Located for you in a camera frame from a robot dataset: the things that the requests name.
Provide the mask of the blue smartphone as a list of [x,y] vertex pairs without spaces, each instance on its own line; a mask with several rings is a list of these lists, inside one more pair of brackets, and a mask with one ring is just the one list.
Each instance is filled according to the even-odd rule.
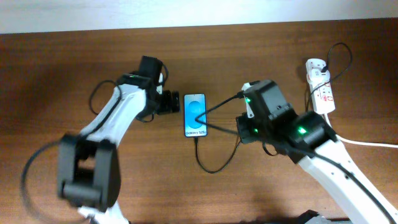
[[187,94],[184,102],[184,134],[187,138],[197,138],[207,135],[206,115],[201,116],[196,122],[195,118],[206,111],[205,95],[202,93]]

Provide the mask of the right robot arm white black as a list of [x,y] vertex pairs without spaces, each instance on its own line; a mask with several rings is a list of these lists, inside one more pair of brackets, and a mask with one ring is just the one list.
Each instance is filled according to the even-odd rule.
[[273,146],[310,174],[353,223],[397,223],[397,209],[360,171],[319,114],[298,115],[272,80],[246,83],[232,98],[246,104],[246,112],[236,118],[237,128],[208,127],[235,134],[243,144]]

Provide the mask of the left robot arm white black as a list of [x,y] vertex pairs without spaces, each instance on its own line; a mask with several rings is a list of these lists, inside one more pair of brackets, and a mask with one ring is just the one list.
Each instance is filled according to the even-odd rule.
[[118,204],[118,146],[133,121],[180,111],[179,93],[164,88],[168,77],[161,60],[143,56],[136,71],[114,82],[111,98],[95,119],[76,136],[61,138],[58,196],[90,223],[128,223]]

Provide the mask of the white charger adapter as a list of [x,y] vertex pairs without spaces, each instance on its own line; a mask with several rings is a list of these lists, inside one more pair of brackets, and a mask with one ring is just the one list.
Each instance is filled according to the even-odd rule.
[[321,70],[314,68],[307,72],[307,81],[309,84],[325,83],[330,80],[329,71],[321,72]]

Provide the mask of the white power strip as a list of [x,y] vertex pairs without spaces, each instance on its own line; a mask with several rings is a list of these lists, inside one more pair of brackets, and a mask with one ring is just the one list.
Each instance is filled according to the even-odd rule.
[[[319,58],[310,58],[306,61],[305,67],[308,72],[317,68],[322,71],[326,62]],[[328,114],[335,110],[335,101],[330,83],[309,84],[313,110],[318,114]]]

